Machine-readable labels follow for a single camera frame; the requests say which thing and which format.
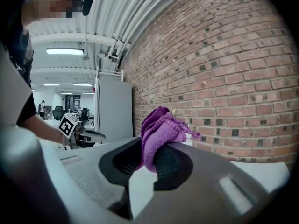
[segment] white wall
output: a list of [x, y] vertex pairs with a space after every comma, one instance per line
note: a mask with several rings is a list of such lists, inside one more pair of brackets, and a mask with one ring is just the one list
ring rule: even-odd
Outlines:
[[52, 106], [52, 110], [55, 106], [63, 106], [62, 99], [59, 92], [55, 92], [54, 88], [38, 88], [33, 92], [34, 104], [38, 109], [38, 104], [44, 100], [46, 106]]
[[88, 108], [90, 115], [93, 114], [93, 95], [81, 95], [81, 109]]
[[56, 106], [63, 106], [62, 105], [62, 99], [60, 93], [54, 93], [53, 95], [53, 109], [55, 109]]

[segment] black shirt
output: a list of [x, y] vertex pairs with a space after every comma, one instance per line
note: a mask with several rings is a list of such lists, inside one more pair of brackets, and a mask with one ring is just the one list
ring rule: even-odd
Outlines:
[[[33, 61], [33, 49], [29, 31], [23, 28], [21, 22], [21, 12], [18, 12], [13, 22], [6, 27], [2, 40], [15, 68], [31, 88], [30, 72]], [[22, 122], [35, 114], [36, 109], [33, 95], [31, 94], [20, 114], [18, 125], [21, 125]]]

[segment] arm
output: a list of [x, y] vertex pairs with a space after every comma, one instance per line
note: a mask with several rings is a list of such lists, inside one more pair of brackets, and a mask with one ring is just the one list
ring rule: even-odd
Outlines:
[[48, 125], [39, 116], [33, 115], [23, 122], [23, 127], [31, 130], [37, 137], [56, 143], [62, 143], [61, 132]]

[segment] gray plastic surface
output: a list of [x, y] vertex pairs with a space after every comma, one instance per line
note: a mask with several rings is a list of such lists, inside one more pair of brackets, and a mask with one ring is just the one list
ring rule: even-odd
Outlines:
[[[125, 203], [126, 191], [109, 183], [98, 163], [102, 155], [134, 138], [58, 153], [50, 145], [41, 146], [25, 129], [2, 128], [0, 135], [1, 165], [7, 177], [50, 223], [240, 223], [250, 220], [267, 196], [255, 180], [221, 156], [172, 143], [169, 146], [191, 158], [190, 177], [172, 191], [155, 191], [136, 220], [128, 221], [108, 210]], [[240, 215], [219, 185], [223, 177], [257, 205]]]

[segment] metal pipe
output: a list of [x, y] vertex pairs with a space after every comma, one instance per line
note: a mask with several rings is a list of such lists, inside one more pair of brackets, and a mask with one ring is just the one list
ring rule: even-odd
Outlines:
[[138, 26], [143, 22], [143, 20], [147, 17], [147, 15], [155, 8], [155, 6], [157, 6], [162, 0], [157, 0], [148, 10], [147, 12], [142, 16], [142, 18], [138, 21], [138, 23], [135, 25], [135, 27], [133, 28], [133, 30], [130, 32], [130, 35], [128, 36], [127, 40], [125, 43], [122, 44], [122, 47], [119, 49], [120, 53], [122, 54], [124, 51], [124, 48], [126, 47], [126, 45], [128, 44], [130, 38], [132, 37], [132, 35], [134, 34], [134, 32], [136, 31], [136, 29], [138, 28]]
[[99, 69], [99, 71], [105, 71], [105, 72], [112, 72], [112, 73], [121, 74], [121, 72], [117, 72], [117, 71], [113, 71], [113, 70], [102, 70], [102, 69]]
[[144, 0], [140, 0], [140, 1], [138, 2], [138, 4], [136, 5], [136, 7], [134, 8], [134, 10], [131, 12], [129, 18], [127, 19], [125, 25], [123, 26], [123, 28], [122, 28], [122, 30], [121, 30], [121, 34], [120, 34], [120, 36], [121, 36], [122, 34], [124, 34], [124, 32], [126, 31], [128, 25], [129, 25], [129, 23], [131, 22], [132, 18], [133, 18], [134, 15], [136, 14], [138, 8], [140, 8], [140, 6], [142, 5], [143, 1], [144, 1]]
[[125, 34], [123, 35], [121, 41], [126, 42], [132, 28], [135, 26], [135, 24], [138, 22], [138, 20], [142, 17], [145, 10], [148, 8], [148, 6], [153, 2], [154, 0], [146, 0], [140, 9], [137, 11], [136, 15], [133, 17], [132, 21], [130, 22], [128, 29], [126, 30]]
[[125, 14], [122, 16], [121, 21], [119, 23], [119, 26], [117, 28], [116, 34], [114, 36], [115, 41], [113, 42], [112, 46], [110, 47], [110, 50], [108, 52], [108, 55], [112, 55], [116, 46], [117, 41], [120, 38], [121, 31], [123, 29], [123, 26], [125, 25], [127, 19], [129, 18], [130, 14], [133, 12], [134, 8], [138, 4], [140, 0], [132, 0], [129, 7], [126, 9]]

